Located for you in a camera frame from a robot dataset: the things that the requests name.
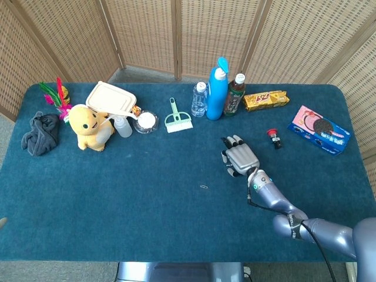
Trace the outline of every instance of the table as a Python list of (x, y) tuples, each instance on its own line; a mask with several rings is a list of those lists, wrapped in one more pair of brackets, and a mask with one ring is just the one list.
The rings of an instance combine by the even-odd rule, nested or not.
[[(72, 104), (84, 103), (94, 85), (67, 83)], [(258, 112), (240, 105), (235, 116), (218, 121), (193, 117), (193, 129), (171, 134), (163, 124), (172, 112), (169, 98), (190, 112), (193, 85), (116, 86), (160, 117), (157, 131), (114, 135), (103, 152), (82, 152), (62, 125), (58, 147), (41, 157), (22, 151), (21, 138), (37, 110), (55, 109), (37, 85), (26, 92), (0, 174), (0, 217), (8, 217), (1, 260), (321, 261), (316, 246), (276, 236), (273, 213), (247, 205), (245, 178), (230, 177), (221, 162), (220, 138), (232, 134), (250, 145), (261, 168), (309, 217), (354, 227), (375, 215), (346, 102), (335, 86), (247, 85), (247, 93), (286, 90), (291, 101)], [(342, 154), (331, 156), (287, 130), (301, 105), (351, 132)], [(272, 127), (280, 150), (266, 135)], [(327, 253), (330, 260), (348, 260)]]

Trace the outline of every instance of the yellow snack package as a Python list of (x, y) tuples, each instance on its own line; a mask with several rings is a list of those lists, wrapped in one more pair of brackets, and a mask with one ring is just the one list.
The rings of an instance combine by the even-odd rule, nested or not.
[(248, 111), (280, 107), (286, 105), (289, 101), (287, 91), (281, 90), (248, 94), (243, 98)]

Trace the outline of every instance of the oreo box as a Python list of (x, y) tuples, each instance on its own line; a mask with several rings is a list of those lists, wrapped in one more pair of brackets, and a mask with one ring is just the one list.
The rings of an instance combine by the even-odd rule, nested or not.
[(288, 128), (334, 156), (342, 153), (350, 139), (348, 131), (306, 106), (300, 107)]

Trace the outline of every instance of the stuffed animal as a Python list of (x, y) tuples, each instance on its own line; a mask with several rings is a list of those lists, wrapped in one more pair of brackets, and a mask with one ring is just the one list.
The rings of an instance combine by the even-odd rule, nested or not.
[(81, 104), (69, 111), (69, 124), (77, 134), (78, 148), (85, 150), (89, 147), (96, 151), (105, 149), (105, 143), (115, 132), (106, 116), (107, 113), (96, 113)]

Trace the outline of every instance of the blue bottle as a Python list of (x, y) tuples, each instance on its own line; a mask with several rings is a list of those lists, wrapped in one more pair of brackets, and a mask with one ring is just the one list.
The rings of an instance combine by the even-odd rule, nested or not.
[(221, 117), (224, 103), (229, 87), (229, 63), (226, 58), (218, 58), (218, 66), (211, 70), (208, 94), (206, 117), (210, 120), (217, 120)]

